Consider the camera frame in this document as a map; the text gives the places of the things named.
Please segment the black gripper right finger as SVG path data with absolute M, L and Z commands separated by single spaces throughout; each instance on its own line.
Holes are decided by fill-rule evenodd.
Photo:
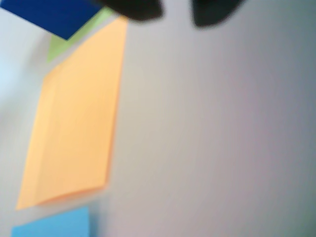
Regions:
M 215 27 L 231 17 L 243 0 L 193 0 L 193 22 L 196 27 Z

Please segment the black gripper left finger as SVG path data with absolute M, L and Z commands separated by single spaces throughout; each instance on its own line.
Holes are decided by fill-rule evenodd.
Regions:
M 98 2 L 134 21 L 148 21 L 163 15 L 159 0 L 99 0 Z

